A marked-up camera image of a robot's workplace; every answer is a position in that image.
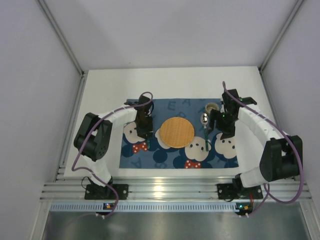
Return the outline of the small beige cup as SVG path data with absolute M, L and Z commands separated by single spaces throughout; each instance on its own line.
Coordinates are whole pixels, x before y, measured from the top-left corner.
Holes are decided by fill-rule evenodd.
M 205 105 L 205 112 L 210 115 L 211 111 L 215 110 L 215 111 L 220 111 L 219 105 L 215 102 L 209 102 Z

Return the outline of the spoon with green handle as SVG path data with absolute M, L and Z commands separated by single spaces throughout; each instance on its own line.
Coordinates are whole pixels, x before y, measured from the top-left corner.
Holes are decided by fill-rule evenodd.
M 204 131 L 205 150 L 208 152 L 209 151 L 209 139 L 208 139 L 209 116 L 206 112 L 202 113 L 200 122 L 203 126 L 203 131 Z

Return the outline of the round woven bamboo plate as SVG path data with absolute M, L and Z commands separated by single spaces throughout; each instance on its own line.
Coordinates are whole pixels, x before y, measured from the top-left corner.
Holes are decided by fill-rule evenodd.
M 180 149 L 189 145 L 195 137 L 192 123 L 182 117 L 168 118 L 160 127 L 161 140 L 171 148 Z

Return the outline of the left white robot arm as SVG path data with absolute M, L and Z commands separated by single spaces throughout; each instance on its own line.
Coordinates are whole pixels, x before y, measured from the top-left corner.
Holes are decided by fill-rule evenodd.
M 87 113 L 73 141 L 78 154 L 71 170 L 86 170 L 94 184 L 101 187 L 110 186 L 112 175 L 106 162 L 101 159 L 108 151 L 112 131 L 126 124 L 133 124 L 133 129 L 127 134 L 127 140 L 133 144 L 141 142 L 142 149 L 147 150 L 153 136 L 153 110 L 153 94 L 146 91 L 137 101 L 127 101 L 107 113 Z

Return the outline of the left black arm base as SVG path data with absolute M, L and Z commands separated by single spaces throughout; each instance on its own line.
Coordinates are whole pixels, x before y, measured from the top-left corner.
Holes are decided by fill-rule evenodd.
M 89 184 L 84 187 L 83 181 L 87 178 Z M 128 184 L 114 184 L 111 179 L 109 185 L 117 192 L 119 200 L 126 200 L 129 194 Z M 116 200 L 116 194 L 107 186 L 100 186 L 94 183 L 89 177 L 84 177 L 81 180 L 81 186 L 85 189 L 85 200 Z

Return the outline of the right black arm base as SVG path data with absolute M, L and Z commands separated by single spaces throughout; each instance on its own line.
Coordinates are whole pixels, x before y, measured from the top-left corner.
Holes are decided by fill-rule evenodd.
M 236 176 L 232 183 L 218 183 L 217 194 L 219 200 L 232 202 L 233 200 L 261 200 L 263 193 L 260 185 L 253 187 L 243 187 L 241 179 Z

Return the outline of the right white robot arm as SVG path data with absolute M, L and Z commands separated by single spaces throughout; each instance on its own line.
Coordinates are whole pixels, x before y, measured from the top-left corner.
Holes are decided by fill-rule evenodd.
M 303 161 L 302 139 L 283 132 L 259 109 L 252 97 L 240 97 L 236 89 L 224 91 L 220 109 L 209 113 L 208 132 L 227 165 L 235 160 L 232 179 L 236 190 L 298 176 Z

